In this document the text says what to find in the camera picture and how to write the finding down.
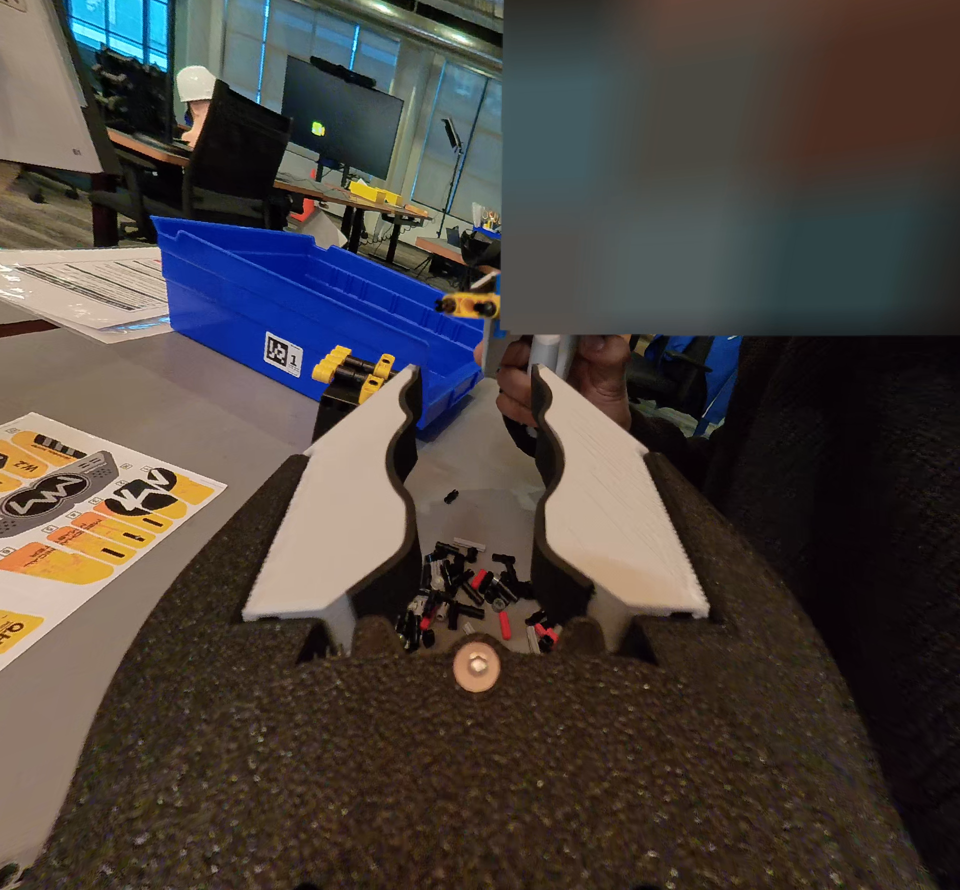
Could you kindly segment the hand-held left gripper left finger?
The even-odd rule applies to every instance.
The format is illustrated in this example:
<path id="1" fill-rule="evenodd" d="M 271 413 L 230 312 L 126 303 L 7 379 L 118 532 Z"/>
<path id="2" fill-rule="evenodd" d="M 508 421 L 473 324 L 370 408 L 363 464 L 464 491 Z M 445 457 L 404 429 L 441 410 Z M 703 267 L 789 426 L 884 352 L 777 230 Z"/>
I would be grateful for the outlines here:
<path id="1" fill-rule="evenodd" d="M 332 651 L 402 654 L 394 626 L 413 590 L 407 559 L 422 553 L 405 487 L 422 410 L 411 365 L 311 441 L 244 623 L 304 621 Z"/>

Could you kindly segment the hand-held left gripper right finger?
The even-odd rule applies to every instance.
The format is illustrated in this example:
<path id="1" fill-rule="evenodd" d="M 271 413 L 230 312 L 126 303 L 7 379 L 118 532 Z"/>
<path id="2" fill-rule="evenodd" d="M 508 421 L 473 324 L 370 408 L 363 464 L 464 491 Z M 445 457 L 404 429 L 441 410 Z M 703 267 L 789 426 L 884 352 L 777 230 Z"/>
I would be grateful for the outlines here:
<path id="1" fill-rule="evenodd" d="M 590 619 L 606 650 L 646 619 L 702 621 L 711 604 L 655 477 L 660 461 L 545 365 L 532 370 L 536 504 L 530 578 L 546 620 Z"/>

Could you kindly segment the yellow brick assembly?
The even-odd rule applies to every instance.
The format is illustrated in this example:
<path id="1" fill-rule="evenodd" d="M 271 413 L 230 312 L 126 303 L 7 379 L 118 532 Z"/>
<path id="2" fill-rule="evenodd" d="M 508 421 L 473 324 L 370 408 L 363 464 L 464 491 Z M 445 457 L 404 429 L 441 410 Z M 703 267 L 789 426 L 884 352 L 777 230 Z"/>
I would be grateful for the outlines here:
<path id="1" fill-rule="evenodd" d="M 497 293 L 461 291 L 441 296 L 435 310 L 458 319 L 497 320 L 500 296 Z"/>

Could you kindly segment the black block with yellow beams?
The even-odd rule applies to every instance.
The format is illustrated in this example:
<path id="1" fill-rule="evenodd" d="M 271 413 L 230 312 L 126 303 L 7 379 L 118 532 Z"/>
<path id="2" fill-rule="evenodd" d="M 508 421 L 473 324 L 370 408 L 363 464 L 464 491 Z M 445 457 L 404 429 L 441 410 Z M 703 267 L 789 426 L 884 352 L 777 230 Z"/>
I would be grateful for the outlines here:
<path id="1" fill-rule="evenodd" d="M 311 441 L 315 443 L 343 417 L 378 392 L 396 374 L 396 357 L 383 353 L 376 361 L 353 355 L 345 345 L 337 345 L 312 370 L 312 380 L 325 387 Z"/>

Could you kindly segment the pile of black red pins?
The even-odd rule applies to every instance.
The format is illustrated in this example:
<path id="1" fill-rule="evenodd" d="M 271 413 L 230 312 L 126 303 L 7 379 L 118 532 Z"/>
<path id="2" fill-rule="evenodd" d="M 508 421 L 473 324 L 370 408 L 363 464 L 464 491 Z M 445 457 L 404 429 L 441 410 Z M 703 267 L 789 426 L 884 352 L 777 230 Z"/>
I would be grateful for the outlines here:
<path id="1" fill-rule="evenodd" d="M 504 644 L 518 627 L 531 653 L 553 652 L 562 625 L 547 611 L 533 582 L 522 578 L 518 558 L 487 548 L 464 551 L 452 542 L 439 540 L 425 554 L 414 548 L 407 559 L 413 589 L 394 620 L 400 652 L 434 649 L 441 627 L 466 635 L 487 619 L 494 620 Z"/>

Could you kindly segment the person's right hand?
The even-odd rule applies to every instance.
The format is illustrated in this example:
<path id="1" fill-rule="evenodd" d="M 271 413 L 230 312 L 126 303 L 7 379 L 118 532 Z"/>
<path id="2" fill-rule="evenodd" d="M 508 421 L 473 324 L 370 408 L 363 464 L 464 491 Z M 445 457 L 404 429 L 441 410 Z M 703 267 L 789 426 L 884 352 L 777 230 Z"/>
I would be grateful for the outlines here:
<path id="1" fill-rule="evenodd" d="M 567 382 L 589 403 L 620 428 L 631 427 L 626 386 L 626 367 L 631 360 L 631 336 L 606 334 L 582 336 Z M 527 374 L 532 336 L 510 342 L 496 374 L 496 407 L 505 421 L 534 427 L 531 382 Z"/>

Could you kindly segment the blue striped jacket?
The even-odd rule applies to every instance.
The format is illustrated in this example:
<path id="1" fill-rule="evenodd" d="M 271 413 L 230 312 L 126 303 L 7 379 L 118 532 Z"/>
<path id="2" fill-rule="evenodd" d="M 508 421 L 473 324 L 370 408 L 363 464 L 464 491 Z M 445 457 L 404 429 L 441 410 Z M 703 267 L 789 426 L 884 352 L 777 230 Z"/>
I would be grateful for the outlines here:
<path id="1" fill-rule="evenodd" d="M 655 336 L 643 355 L 644 369 L 652 374 L 644 399 L 690 418 L 692 435 L 706 436 L 726 417 L 741 341 L 736 335 Z"/>

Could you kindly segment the black light stand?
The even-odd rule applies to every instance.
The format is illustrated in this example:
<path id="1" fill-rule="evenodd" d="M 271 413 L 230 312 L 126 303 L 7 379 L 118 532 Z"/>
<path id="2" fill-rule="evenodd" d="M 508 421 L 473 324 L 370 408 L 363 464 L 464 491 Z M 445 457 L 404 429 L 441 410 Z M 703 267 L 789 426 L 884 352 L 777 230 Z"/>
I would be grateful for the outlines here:
<path id="1" fill-rule="evenodd" d="M 450 216 L 452 210 L 452 204 L 454 200 L 455 190 L 458 185 L 458 181 L 461 173 L 461 165 L 465 155 L 465 146 L 462 140 L 461 135 L 459 134 L 454 120 L 451 117 L 443 117 L 441 119 L 441 126 L 444 129 L 450 149 L 453 154 L 453 165 L 450 173 L 449 184 L 447 188 L 446 198 L 444 201 L 444 206 L 441 212 L 437 236 L 441 237 L 445 233 L 445 223 L 447 218 Z"/>

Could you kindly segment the yellow storage box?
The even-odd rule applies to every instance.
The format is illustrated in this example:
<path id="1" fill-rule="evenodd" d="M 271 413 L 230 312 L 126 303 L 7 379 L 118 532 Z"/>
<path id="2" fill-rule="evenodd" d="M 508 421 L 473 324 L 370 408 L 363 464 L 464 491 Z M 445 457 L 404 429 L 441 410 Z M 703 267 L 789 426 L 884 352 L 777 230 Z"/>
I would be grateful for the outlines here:
<path id="1" fill-rule="evenodd" d="M 388 205 L 400 209 L 406 206 L 399 193 L 373 186 L 360 178 L 352 179 L 349 182 L 348 190 L 351 195 L 378 205 Z"/>

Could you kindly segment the yellow sticker sheet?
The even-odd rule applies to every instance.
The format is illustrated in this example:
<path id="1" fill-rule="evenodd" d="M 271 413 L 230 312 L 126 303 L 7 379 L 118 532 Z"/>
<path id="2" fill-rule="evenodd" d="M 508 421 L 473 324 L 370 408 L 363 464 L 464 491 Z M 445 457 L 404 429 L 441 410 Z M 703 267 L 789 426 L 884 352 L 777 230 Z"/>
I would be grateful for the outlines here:
<path id="1" fill-rule="evenodd" d="M 226 484 L 37 413 L 1 425 L 1 668 Z"/>

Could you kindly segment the blue storage bin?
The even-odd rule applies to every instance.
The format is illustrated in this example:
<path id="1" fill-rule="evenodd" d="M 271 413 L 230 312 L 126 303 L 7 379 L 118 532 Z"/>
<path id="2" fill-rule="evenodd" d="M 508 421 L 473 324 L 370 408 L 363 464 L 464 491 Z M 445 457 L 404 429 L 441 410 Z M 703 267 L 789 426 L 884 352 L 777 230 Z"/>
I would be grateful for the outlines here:
<path id="1" fill-rule="evenodd" d="M 418 428 L 481 380 L 483 324 L 438 312 L 442 292 L 344 248 L 290 232 L 153 217 L 175 332 L 318 401 L 335 347 L 421 368 Z"/>

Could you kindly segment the white paper sheet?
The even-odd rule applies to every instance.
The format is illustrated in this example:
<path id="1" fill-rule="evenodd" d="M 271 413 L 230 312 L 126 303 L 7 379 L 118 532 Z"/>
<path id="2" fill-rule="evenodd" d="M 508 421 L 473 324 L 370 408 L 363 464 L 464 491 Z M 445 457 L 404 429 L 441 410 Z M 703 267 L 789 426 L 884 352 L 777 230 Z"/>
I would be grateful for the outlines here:
<path id="1" fill-rule="evenodd" d="M 1 299 L 104 344 L 172 331 L 162 253 L 129 248 L 4 248 Z"/>

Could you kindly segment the black webcam bar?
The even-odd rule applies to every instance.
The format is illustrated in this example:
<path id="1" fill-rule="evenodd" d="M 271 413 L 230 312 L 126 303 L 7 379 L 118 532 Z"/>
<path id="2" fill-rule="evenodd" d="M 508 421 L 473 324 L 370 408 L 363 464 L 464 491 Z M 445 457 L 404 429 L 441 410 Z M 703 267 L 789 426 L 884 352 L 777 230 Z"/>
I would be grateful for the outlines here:
<path id="1" fill-rule="evenodd" d="M 366 90 L 376 90 L 377 81 L 375 78 L 358 73 L 351 68 L 341 64 L 334 63 L 320 56 L 311 56 L 309 63 L 312 67 L 318 69 L 331 77 L 353 84 Z"/>

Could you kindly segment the black office chair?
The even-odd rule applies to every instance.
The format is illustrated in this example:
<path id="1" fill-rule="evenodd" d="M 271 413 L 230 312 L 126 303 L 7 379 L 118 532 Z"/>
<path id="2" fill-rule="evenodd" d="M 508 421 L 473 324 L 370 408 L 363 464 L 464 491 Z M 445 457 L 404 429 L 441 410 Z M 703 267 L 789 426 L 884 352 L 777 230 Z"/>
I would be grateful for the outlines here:
<path id="1" fill-rule="evenodd" d="M 183 172 L 181 204 L 189 220 L 282 231 L 291 209 L 274 184 L 293 119 L 215 80 Z"/>

